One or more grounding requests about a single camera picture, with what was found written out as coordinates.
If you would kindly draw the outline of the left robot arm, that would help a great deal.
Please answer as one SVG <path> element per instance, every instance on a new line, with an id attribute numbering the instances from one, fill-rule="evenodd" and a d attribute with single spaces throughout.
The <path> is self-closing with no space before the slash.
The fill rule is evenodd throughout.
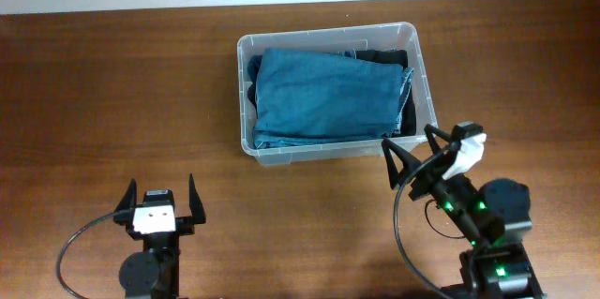
<path id="1" fill-rule="evenodd" d="M 115 208 L 115 224 L 123 226 L 142 251 L 127 257 L 119 270 L 119 282 L 126 298 L 177 298 L 179 296 L 179 240 L 195 233 L 206 222 L 203 203 L 192 176 L 188 178 L 190 214 L 175 214 L 173 192 L 169 189 L 144 193 L 137 202 L 137 183 L 132 180 Z"/>

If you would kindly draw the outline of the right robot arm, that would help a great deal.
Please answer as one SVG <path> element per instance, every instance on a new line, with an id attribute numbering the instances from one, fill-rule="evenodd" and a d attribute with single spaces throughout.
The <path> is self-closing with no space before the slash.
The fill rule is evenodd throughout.
<path id="1" fill-rule="evenodd" d="M 468 241 L 460 253 L 461 283 L 438 287 L 397 248 L 411 271 L 440 298 L 543 298 L 543 292 L 522 240 L 533 227 L 529 188 L 499 178 L 475 187 L 466 173 L 484 154 L 487 135 L 474 122 L 455 125 L 446 133 L 424 127 L 432 152 L 419 160 L 389 139 L 382 141 L 390 187 L 398 196 L 425 199 L 444 211 Z"/>

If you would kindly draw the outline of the navy blue garment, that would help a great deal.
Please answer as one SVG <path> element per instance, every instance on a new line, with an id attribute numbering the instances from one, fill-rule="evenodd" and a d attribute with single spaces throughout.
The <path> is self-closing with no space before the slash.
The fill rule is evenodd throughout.
<path id="1" fill-rule="evenodd" d="M 261 55 L 253 55 L 247 65 L 247 73 L 250 80 L 255 83 L 260 71 L 263 57 Z"/>

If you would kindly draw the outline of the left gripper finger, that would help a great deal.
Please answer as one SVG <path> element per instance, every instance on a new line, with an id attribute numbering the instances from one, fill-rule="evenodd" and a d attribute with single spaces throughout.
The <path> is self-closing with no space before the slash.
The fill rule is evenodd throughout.
<path id="1" fill-rule="evenodd" d="M 206 223 L 206 213 L 203 208 L 203 203 L 195 186 L 193 174 L 188 177 L 188 195 L 189 209 L 195 224 Z"/>
<path id="2" fill-rule="evenodd" d="M 131 178 L 124 196 L 115 208 L 115 212 L 130 211 L 135 208 L 136 204 L 137 182 L 134 178 Z"/>

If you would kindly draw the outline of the dark blue jeans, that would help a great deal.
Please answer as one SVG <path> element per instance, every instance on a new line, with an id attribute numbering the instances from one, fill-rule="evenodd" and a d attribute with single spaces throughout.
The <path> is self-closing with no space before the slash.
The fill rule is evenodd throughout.
<path id="1" fill-rule="evenodd" d="M 413 68 L 268 49 L 255 83 L 257 149 L 394 137 Z"/>

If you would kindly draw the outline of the black shirt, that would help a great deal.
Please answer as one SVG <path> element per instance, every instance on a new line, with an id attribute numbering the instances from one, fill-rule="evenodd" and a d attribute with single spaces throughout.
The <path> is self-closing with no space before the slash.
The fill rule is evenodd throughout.
<path id="1" fill-rule="evenodd" d="M 337 52 L 337 55 L 380 64 L 397 64 L 401 65 L 404 69 L 409 67 L 408 53 L 405 50 L 351 50 Z M 416 108 L 413 102 L 411 81 L 412 80 L 409 80 L 410 84 L 403 89 L 403 96 L 401 100 L 404 102 L 404 105 L 401 108 L 398 126 L 393 133 L 394 137 L 413 136 L 416 134 Z M 247 90 L 247 98 L 252 106 L 257 108 L 256 86 L 253 82 L 251 82 L 251 85 Z"/>

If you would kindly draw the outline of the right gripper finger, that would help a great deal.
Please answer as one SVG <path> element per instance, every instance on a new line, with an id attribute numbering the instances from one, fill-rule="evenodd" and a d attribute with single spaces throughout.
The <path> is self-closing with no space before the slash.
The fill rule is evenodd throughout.
<path id="1" fill-rule="evenodd" d="M 390 139 L 382 140 L 382 151 L 392 190 L 414 178 L 422 162 Z"/>
<path id="2" fill-rule="evenodd" d="M 440 130 L 439 128 L 434 127 L 432 124 L 426 124 L 424 127 L 424 131 L 425 131 L 425 134 L 427 137 L 428 145 L 431 149 L 431 152 L 434 155 L 437 155 L 443 151 L 446 151 L 446 150 L 449 150 L 452 148 L 452 139 L 451 139 L 451 135 L 449 133 L 446 133 L 443 130 Z M 440 138 L 443 141 L 445 141 L 446 146 L 440 147 L 440 145 L 437 142 L 437 138 Z"/>

